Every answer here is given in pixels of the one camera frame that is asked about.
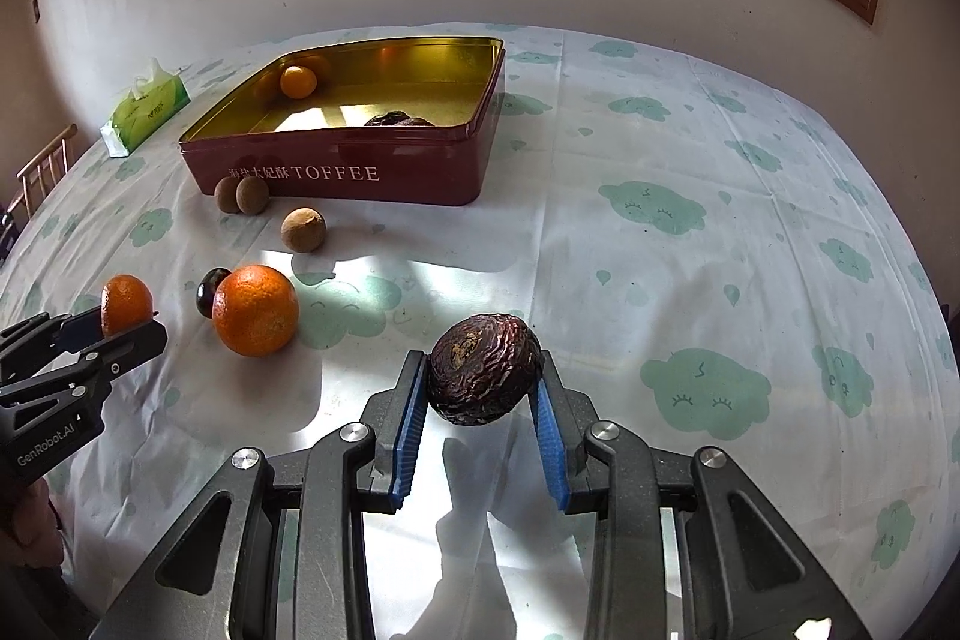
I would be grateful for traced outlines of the person left hand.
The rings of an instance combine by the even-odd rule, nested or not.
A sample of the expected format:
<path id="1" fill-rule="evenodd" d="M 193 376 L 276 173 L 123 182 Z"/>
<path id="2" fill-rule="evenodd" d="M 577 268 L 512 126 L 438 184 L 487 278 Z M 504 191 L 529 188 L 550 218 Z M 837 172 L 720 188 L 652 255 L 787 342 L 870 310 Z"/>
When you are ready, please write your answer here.
<path id="1" fill-rule="evenodd" d="M 3 565 L 58 569 L 64 562 L 64 540 L 50 503 L 49 484 L 39 481 L 2 502 Z"/>

